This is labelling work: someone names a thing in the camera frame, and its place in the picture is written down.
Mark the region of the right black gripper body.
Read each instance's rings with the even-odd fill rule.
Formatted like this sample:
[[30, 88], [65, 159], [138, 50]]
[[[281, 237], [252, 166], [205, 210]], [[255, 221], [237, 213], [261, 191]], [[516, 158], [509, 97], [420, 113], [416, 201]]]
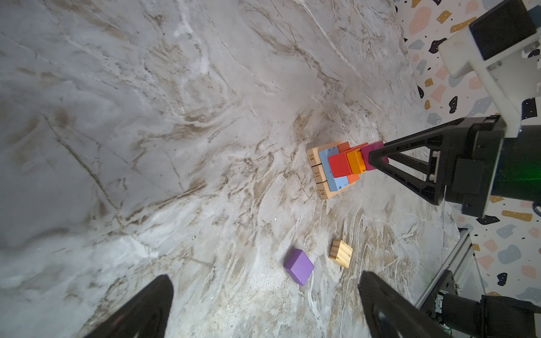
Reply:
[[493, 187], [506, 123], [499, 115], [459, 118], [431, 128], [431, 145], [440, 152], [436, 185], [440, 191], [431, 204], [449, 201], [464, 215], [482, 218]]

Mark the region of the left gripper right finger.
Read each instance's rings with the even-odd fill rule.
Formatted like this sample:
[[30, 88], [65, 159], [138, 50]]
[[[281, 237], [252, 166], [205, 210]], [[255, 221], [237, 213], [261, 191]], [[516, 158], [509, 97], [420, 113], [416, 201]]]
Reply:
[[364, 271], [358, 285], [372, 337], [449, 337], [377, 274]]

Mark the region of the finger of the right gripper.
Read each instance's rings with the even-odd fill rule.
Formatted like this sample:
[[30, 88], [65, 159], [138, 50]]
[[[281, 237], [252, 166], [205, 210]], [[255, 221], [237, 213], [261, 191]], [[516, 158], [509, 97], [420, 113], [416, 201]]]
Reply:
[[433, 205], [440, 205], [444, 199], [445, 188], [440, 183], [421, 180], [388, 163], [379, 163], [374, 167]]
[[459, 118], [421, 132], [414, 133], [395, 141], [388, 142], [380, 149], [369, 153], [369, 163], [384, 163], [384, 158], [391, 158], [407, 150], [426, 147], [439, 151], [440, 158], [453, 161], [457, 157], [469, 157], [473, 154], [476, 133], [492, 130], [495, 117]]

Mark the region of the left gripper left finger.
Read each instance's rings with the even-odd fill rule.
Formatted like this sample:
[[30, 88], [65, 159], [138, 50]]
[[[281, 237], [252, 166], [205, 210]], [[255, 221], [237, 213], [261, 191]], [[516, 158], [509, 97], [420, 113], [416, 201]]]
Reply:
[[173, 302], [173, 283], [160, 275], [88, 337], [164, 337]]

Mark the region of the yellow-orange block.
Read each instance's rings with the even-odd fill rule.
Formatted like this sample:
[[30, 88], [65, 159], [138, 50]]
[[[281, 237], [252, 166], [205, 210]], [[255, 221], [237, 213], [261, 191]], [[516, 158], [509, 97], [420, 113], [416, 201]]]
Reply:
[[367, 171], [366, 164], [363, 160], [362, 152], [360, 149], [348, 152], [347, 160], [352, 175], [362, 175]]

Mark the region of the orange-red block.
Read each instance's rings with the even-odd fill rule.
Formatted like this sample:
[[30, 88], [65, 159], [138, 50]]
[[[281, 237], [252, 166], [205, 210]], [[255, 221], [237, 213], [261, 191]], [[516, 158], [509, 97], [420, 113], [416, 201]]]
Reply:
[[357, 150], [357, 148], [351, 148], [349, 142], [344, 142], [338, 145], [339, 154], [334, 156], [332, 171], [334, 177], [347, 177], [349, 184], [356, 182], [360, 175], [352, 175], [349, 163], [347, 160], [347, 153]]

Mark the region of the red block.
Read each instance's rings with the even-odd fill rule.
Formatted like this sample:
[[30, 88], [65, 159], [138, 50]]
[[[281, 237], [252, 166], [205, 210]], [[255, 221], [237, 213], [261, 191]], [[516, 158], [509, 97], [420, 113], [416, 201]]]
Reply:
[[334, 178], [361, 175], [367, 171], [363, 160], [361, 148], [368, 146], [368, 143], [350, 147], [349, 142], [338, 145], [339, 153], [328, 158], [331, 172]]

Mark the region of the light blue block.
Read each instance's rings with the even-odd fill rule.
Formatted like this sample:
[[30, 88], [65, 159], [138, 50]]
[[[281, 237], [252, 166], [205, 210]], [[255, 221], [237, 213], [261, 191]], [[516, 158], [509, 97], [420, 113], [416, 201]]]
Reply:
[[321, 163], [323, 165], [323, 171], [325, 173], [325, 177], [327, 179], [327, 183], [331, 192], [339, 192], [349, 186], [349, 180], [347, 177], [334, 178], [332, 174], [329, 158], [338, 154], [339, 150], [337, 146], [333, 146], [331, 148], [318, 152]]

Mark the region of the natural wood block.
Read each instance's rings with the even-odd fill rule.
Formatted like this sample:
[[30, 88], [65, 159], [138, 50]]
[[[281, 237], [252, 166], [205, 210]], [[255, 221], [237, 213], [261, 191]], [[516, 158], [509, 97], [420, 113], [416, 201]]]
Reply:
[[331, 143], [324, 144], [321, 146], [316, 146], [311, 149], [307, 149], [307, 156], [308, 156], [310, 166], [314, 167], [321, 164], [321, 158], [319, 156], [320, 151], [332, 148], [334, 146], [338, 146], [341, 143], [342, 143], [341, 141], [336, 141], [336, 142], [331, 142]]
[[325, 181], [324, 183], [317, 183], [316, 184], [316, 192], [317, 192], [318, 196], [320, 197], [320, 199], [328, 200], [328, 199], [332, 199], [333, 197], [337, 196], [338, 194], [344, 192], [345, 190], [347, 190], [350, 187], [351, 187], [351, 185], [348, 184], [343, 189], [341, 189], [339, 191], [336, 191], [336, 192], [332, 192], [330, 190], [330, 186], [328, 184], [328, 181]]
[[325, 176], [325, 171], [323, 169], [323, 165], [319, 164], [317, 166], [313, 166], [311, 168], [311, 171], [313, 173], [314, 179], [316, 183], [324, 183], [327, 181], [327, 178]]

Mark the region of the ridged natural wood cube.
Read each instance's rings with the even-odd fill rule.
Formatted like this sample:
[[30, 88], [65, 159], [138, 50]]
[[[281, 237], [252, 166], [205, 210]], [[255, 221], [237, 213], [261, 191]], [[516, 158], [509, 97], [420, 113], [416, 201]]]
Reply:
[[353, 249], [341, 239], [334, 239], [331, 244], [329, 259], [343, 268], [349, 268]]

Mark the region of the purple cube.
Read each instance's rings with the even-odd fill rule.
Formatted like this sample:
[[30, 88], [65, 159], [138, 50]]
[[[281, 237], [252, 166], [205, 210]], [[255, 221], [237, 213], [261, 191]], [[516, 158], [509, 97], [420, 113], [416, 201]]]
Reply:
[[286, 259], [284, 269], [297, 284], [305, 286], [314, 271], [314, 264], [303, 250], [294, 249]]

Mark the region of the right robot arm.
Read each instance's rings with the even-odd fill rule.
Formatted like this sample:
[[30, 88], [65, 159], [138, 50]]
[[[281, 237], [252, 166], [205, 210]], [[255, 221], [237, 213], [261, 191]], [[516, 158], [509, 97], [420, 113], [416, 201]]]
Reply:
[[506, 130], [500, 115], [459, 118], [386, 143], [369, 164], [433, 205], [482, 218], [491, 196], [540, 201], [540, 127]]

